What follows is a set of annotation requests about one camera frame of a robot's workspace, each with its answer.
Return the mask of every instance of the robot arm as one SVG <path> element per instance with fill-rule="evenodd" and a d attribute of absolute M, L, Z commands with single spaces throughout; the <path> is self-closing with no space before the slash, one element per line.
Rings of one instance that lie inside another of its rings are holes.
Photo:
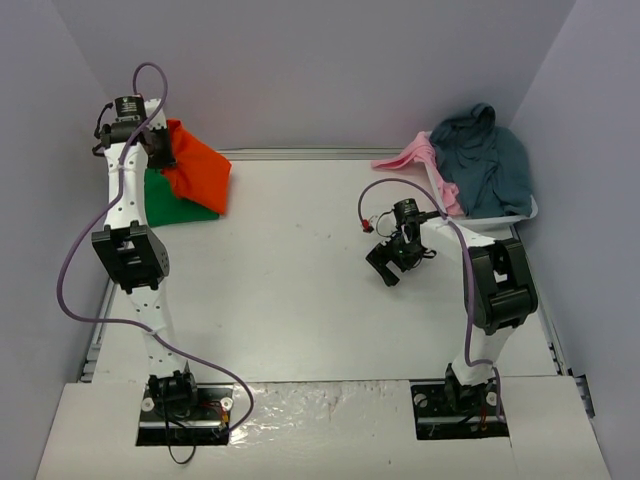
<path fill-rule="evenodd" d="M 100 139 L 109 172 L 110 202 L 120 190 L 120 169 L 124 171 L 124 184 L 122 197 L 109 210 L 103 231 L 92 234 L 92 244 L 111 279 L 126 291 L 137 320 L 151 329 L 143 332 L 151 398 L 156 404 L 161 404 L 164 397 L 165 401 L 171 399 L 186 406 L 196 401 L 196 384 L 187 362 L 153 338 L 157 333 L 171 345 L 177 345 L 164 281 L 169 275 L 169 256 L 148 227 L 144 208 L 147 167 L 175 164 L 162 111 L 153 118 L 149 134 L 141 135 L 131 145 L 124 163 L 120 165 L 118 161 L 129 136 L 156 110 L 158 102 L 155 99 L 144 102 L 139 95 L 120 97 L 114 102 L 116 120 L 102 127 Z"/>
<path fill-rule="evenodd" d="M 437 212 L 418 210 L 414 199 L 394 205 L 396 231 L 367 255 L 367 261 L 387 286 L 399 281 L 388 268 L 393 262 L 401 271 L 417 267 L 429 249 L 457 263 L 464 273 L 464 299 L 472 324 L 460 353 L 447 367 L 445 392 L 454 411 L 468 411 L 477 402 L 478 391 L 493 378 L 492 366 L 513 331 L 537 309 L 536 295 L 522 243 L 516 239 L 496 240 L 457 225 L 467 255 L 461 255 L 460 238 Z M 363 223 L 371 232 L 369 223 Z M 466 257 L 473 273 L 473 304 L 467 282 Z"/>
<path fill-rule="evenodd" d="M 538 297 L 520 241 L 496 240 L 460 225 L 458 229 L 465 239 L 475 278 L 472 307 L 468 305 L 467 275 L 456 233 L 447 221 L 436 218 L 422 224 L 421 236 L 424 244 L 461 266 L 465 272 L 465 306 L 474 308 L 470 338 L 465 339 L 446 374 L 450 402 L 463 405 L 465 391 L 491 380 L 492 365 L 515 329 L 536 311 Z"/>

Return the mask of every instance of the gray wall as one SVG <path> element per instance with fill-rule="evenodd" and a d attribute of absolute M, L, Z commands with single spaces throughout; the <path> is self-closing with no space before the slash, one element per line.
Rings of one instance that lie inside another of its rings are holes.
<path fill-rule="evenodd" d="M 106 97 L 49 0 L 3 0 L 0 64 L 0 478 L 23 480 L 89 339 L 54 292 L 74 235 L 105 203 L 104 167 L 88 152 Z M 89 248 L 67 288 L 85 314 L 106 281 Z"/>
<path fill-rule="evenodd" d="M 399 146 L 479 99 L 507 124 L 574 0 L 54 3 L 109 95 L 154 60 L 220 148 Z"/>
<path fill-rule="evenodd" d="M 614 478 L 640 477 L 640 2 L 578 0 L 513 122 L 540 216 L 521 229 Z"/>

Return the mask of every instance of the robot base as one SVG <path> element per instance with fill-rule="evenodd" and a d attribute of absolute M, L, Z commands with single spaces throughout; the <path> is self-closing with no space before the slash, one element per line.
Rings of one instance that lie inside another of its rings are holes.
<path fill-rule="evenodd" d="M 155 408 L 148 389 L 140 410 L 136 446 L 190 447 L 194 445 L 227 445 L 229 412 L 233 407 L 230 386 L 198 387 L 197 404 L 186 412 L 168 412 L 166 428 L 164 412 Z"/>
<path fill-rule="evenodd" d="M 495 409 L 495 385 L 483 390 L 478 408 L 455 411 L 445 394 L 444 380 L 412 382 L 413 416 L 418 440 L 461 440 L 508 437 L 506 423 L 498 421 Z"/>

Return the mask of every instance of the blue-gray cloth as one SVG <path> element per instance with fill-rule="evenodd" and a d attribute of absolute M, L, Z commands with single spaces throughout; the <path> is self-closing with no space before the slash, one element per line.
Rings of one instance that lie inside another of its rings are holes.
<path fill-rule="evenodd" d="M 479 103 L 445 120 L 431 133 L 438 171 L 458 186 L 458 202 L 469 217 L 531 215 L 531 177 L 524 146 L 496 112 Z"/>

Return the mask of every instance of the fabric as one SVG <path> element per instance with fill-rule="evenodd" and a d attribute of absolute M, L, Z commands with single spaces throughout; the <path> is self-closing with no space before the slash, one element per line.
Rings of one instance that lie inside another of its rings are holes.
<path fill-rule="evenodd" d="M 440 197 L 442 197 L 442 202 L 449 215 L 462 215 L 464 213 L 456 200 L 458 195 L 457 185 L 445 182 L 442 176 L 440 176 L 440 173 L 438 173 L 436 152 L 429 143 L 427 133 L 418 133 L 415 140 L 407 145 L 397 157 L 387 158 L 385 160 L 373 160 L 371 166 L 373 168 L 396 170 L 406 166 L 410 162 L 422 162 L 425 164 L 425 168 L 431 168 L 431 175 L 436 180 Z"/>
<path fill-rule="evenodd" d="M 191 200 L 177 198 L 171 191 L 169 180 L 151 169 L 144 172 L 144 203 L 150 227 L 216 220 L 220 217 L 216 212 Z"/>
<path fill-rule="evenodd" d="M 431 133 L 442 177 L 458 186 L 458 201 L 473 218 L 531 215 L 531 178 L 524 146 L 496 127 L 491 105 L 480 103 Z"/>
<path fill-rule="evenodd" d="M 231 163 L 187 132 L 179 120 L 169 119 L 167 125 L 177 165 L 165 168 L 162 174 L 169 180 L 174 195 L 223 215 L 227 209 Z"/>

